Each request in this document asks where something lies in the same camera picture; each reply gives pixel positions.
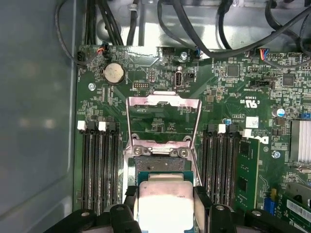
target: black cable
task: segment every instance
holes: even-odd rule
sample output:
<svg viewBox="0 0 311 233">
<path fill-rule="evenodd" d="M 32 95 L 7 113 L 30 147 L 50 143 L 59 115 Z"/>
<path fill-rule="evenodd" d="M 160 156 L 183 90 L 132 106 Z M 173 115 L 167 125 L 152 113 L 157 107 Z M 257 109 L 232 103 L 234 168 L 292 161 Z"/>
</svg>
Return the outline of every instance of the black cable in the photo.
<svg viewBox="0 0 311 233">
<path fill-rule="evenodd" d="M 102 2 L 101 0 L 96 0 L 96 4 L 102 14 L 102 17 L 103 17 L 103 20 L 104 20 L 104 23 L 105 23 L 105 28 L 107 29 L 107 32 L 109 34 L 109 37 L 110 37 L 110 40 L 111 40 L 111 43 L 112 45 L 118 45 L 118 42 L 117 42 L 117 39 L 115 37 L 115 33 L 111 27 L 111 24 L 108 20 L 108 17 L 107 17 L 107 14 L 106 14 L 106 10 L 105 8 L 103 7 L 102 5 Z"/>
<path fill-rule="evenodd" d="M 267 37 L 255 42 L 251 45 L 245 46 L 245 47 L 237 49 L 237 50 L 230 50 L 230 51 L 224 51 L 224 52 L 211 52 L 208 48 L 206 48 L 206 46 L 204 45 L 204 43 L 202 42 L 202 40 L 200 39 L 200 37 L 198 36 L 196 31 L 194 30 L 194 28 L 193 28 L 191 22 L 189 21 L 187 14 L 186 14 L 180 0 L 173 0 L 173 7 L 177 13 L 177 16 L 179 18 L 181 25 L 185 29 L 188 36 L 196 44 L 196 46 L 198 46 L 198 48 L 201 49 L 201 51 L 203 53 L 205 53 L 207 56 L 212 57 L 212 58 L 218 58 L 218 59 L 236 56 L 240 53 L 247 52 L 247 51 L 250 51 L 250 50 L 255 49 L 257 47 L 260 47 L 262 45 L 265 45 L 268 42 L 270 42 L 271 40 L 278 37 L 285 30 L 289 29 L 291 26 L 293 26 L 295 23 L 297 23 L 300 19 L 304 18 L 309 13 L 311 13 L 311 7 L 309 7 L 306 10 L 304 10 L 303 12 L 301 12 L 300 14 L 298 14 L 297 16 L 295 16 L 292 20 L 287 22 L 283 27 L 276 30 L 274 33 L 268 35 Z"/>
<path fill-rule="evenodd" d="M 221 12 L 218 16 L 218 33 L 219 33 L 220 40 L 222 41 L 222 44 L 224 45 L 224 47 L 227 50 L 231 50 L 232 48 L 229 45 L 225 37 L 225 33 L 224 33 L 224 18 L 225 18 L 225 13 Z"/>
<path fill-rule="evenodd" d="M 138 4 L 138 0 L 134 0 L 133 4 Z M 134 36 L 135 36 L 135 30 L 137 26 L 137 11 L 131 11 L 131 21 L 130 21 L 130 30 L 128 32 L 126 45 L 133 45 L 134 42 Z"/>
<path fill-rule="evenodd" d="M 302 50 L 306 55 L 308 55 L 308 56 L 311 58 L 311 51 L 309 51 L 308 49 L 306 49 L 306 48 L 304 47 L 304 44 L 303 44 L 303 35 L 304 35 L 305 29 L 306 29 L 306 26 L 307 26 L 307 22 L 308 22 L 309 19 L 310 19 L 310 16 L 311 16 L 311 15 L 307 15 L 307 16 L 305 17 L 305 19 L 303 20 L 303 22 L 302 22 L 302 25 L 301 25 L 301 28 L 300 28 L 300 33 L 299 33 L 299 37 L 300 37 L 299 45 L 300 45 L 301 50 Z"/>
<path fill-rule="evenodd" d="M 60 31 L 60 27 L 59 27 L 59 12 L 60 9 L 62 8 L 62 6 L 64 5 L 64 3 L 67 0 L 63 0 L 59 5 L 57 5 L 56 7 L 56 11 L 55 11 L 55 15 L 54 15 L 54 22 L 55 22 L 55 27 L 56 27 L 56 33 L 57 33 L 57 38 L 59 40 L 59 43 L 63 49 L 63 51 L 65 52 L 66 56 L 68 58 L 70 58 L 74 63 L 81 65 L 81 66 L 86 66 L 87 64 L 91 63 L 93 61 L 93 59 L 97 56 L 97 52 L 94 53 L 93 55 L 91 55 L 91 57 L 89 59 L 87 59 L 85 62 L 79 61 L 78 59 L 74 58 L 70 52 L 68 51 L 64 39 L 62 37 L 62 33 Z"/>
<path fill-rule="evenodd" d="M 90 28 L 89 28 L 89 44 L 96 45 L 96 4 L 95 0 L 90 0 Z"/>
<path fill-rule="evenodd" d="M 231 50 L 231 46 L 229 45 L 226 37 L 225 37 L 225 33 L 224 33 L 224 19 L 225 19 L 225 14 L 229 11 L 230 6 L 232 5 L 233 0 L 222 0 L 222 2 L 220 3 L 219 7 L 218 7 L 218 33 L 219 33 L 219 37 L 220 40 L 222 42 L 222 44 L 224 45 L 224 47 L 227 50 Z"/>
<path fill-rule="evenodd" d="M 164 33 L 166 35 L 168 35 L 171 39 L 177 41 L 178 43 L 182 44 L 183 46 L 187 47 L 187 48 L 190 48 L 190 49 L 196 49 L 195 46 L 191 45 L 191 44 L 188 44 L 186 41 L 180 39 L 178 36 L 176 36 L 174 33 L 172 33 L 170 31 L 170 29 L 168 29 L 168 27 L 165 26 L 163 20 L 162 20 L 162 3 L 163 3 L 163 0 L 159 0 L 157 2 L 157 18 L 158 18 L 158 21 L 159 21 L 159 25 L 160 27 L 162 28 L 162 30 L 164 31 Z"/>
<path fill-rule="evenodd" d="M 272 7 L 273 2 L 274 2 L 274 0 L 268 0 L 267 1 L 266 8 L 264 10 L 264 16 L 266 17 L 266 20 L 267 20 L 269 26 L 271 28 L 273 28 L 274 30 L 278 30 L 283 26 L 280 23 L 278 23 L 277 20 L 272 15 L 271 7 Z M 294 33 L 292 30 L 288 29 L 288 30 L 284 31 L 283 34 L 290 37 L 296 43 L 297 48 L 298 49 L 300 48 L 299 36 L 296 33 Z"/>
<path fill-rule="evenodd" d="M 116 36 L 118 45 L 124 45 L 123 41 L 122 41 L 122 38 L 121 38 L 121 34 L 119 32 L 119 28 L 118 28 L 117 22 L 116 22 L 113 14 L 112 14 L 112 12 L 110 10 L 110 7 L 109 7 L 109 5 L 107 3 L 107 0 L 102 0 L 102 3 L 103 3 L 103 8 L 106 11 L 107 19 L 110 22 L 111 27 L 113 28 L 113 32 L 114 32 L 114 34 Z"/>
</svg>

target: motherboard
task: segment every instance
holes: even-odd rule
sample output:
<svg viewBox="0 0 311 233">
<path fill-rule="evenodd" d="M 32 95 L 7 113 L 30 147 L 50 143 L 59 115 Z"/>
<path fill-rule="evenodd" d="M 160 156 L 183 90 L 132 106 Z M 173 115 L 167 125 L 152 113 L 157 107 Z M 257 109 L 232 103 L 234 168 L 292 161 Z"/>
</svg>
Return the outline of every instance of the motherboard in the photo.
<svg viewBox="0 0 311 233">
<path fill-rule="evenodd" d="M 193 171 L 213 202 L 273 215 L 288 183 L 311 184 L 310 66 L 275 68 L 256 50 L 217 60 L 109 46 L 79 67 L 76 99 L 74 210 L 122 203 L 142 171 Z"/>
</svg>

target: heatsink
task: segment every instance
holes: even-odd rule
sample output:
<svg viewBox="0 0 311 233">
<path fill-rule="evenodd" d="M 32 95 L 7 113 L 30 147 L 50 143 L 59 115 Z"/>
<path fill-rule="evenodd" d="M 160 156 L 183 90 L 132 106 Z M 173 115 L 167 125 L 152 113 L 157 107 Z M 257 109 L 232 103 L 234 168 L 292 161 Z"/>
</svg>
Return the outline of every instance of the heatsink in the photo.
<svg viewBox="0 0 311 233">
<path fill-rule="evenodd" d="M 292 121 L 291 160 L 311 164 L 311 121 Z"/>
</svg>

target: blue connector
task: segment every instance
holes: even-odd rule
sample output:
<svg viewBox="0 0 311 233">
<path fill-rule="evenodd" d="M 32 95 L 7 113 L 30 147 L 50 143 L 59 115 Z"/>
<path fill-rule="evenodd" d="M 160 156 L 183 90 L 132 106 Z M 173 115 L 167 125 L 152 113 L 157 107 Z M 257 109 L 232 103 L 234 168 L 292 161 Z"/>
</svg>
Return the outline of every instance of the blue connector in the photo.
<svg viewBox="0 0 311 233">
<path fill-rule="evenodd" d="M 301 113 L 299 115 L 300 119 L 311 119 L 311 113 Z"/>
<path fill-rule="evenodd" d="M 275 208 L 276 203 L 271 200 L 271 198 L 265 198 L 264 199 L 264 204 L 263 204 L 263 209 L 270 214 L 274 215 L 274 208 Z"/>
</svg>

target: metal frame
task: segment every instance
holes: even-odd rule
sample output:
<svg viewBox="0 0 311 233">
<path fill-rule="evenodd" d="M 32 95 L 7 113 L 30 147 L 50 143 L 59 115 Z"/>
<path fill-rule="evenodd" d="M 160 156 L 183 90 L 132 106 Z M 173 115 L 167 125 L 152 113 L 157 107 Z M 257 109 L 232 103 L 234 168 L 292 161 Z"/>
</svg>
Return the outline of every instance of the metal frame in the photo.
<svg viewBox="0 0 311 233">
<path fill-rule="evenodd" d="M 130 107 L 136 105 L 156 106 L 158 103 L 170 104 L 172 107 L 191 107 L 196 109 L 197 117 L 193 127 L 192 137 L 186 136 L 183 141 L 169 141 L 157 143 L 154 140 L 140 140 L 138 135 L 131 131 Z M 126 116 L 129 141 L 123 152 L 123 200 L 128 182 L 128 159 L 135 156 L 151 156 L 152 154 L 167 154 L 170 157 L 181 157 L 191 161 L 191 170 L 196 173 L 194 183 L 198 179 L 201 185 L 197 164 L 197 153 L 194 148 L 195 136 L 200 120 L 202 101 L 198 99 L 183 99 L 173 91 L 155 91 L 147 97 L 128 97 L 126 99 Z"/>
</svg>

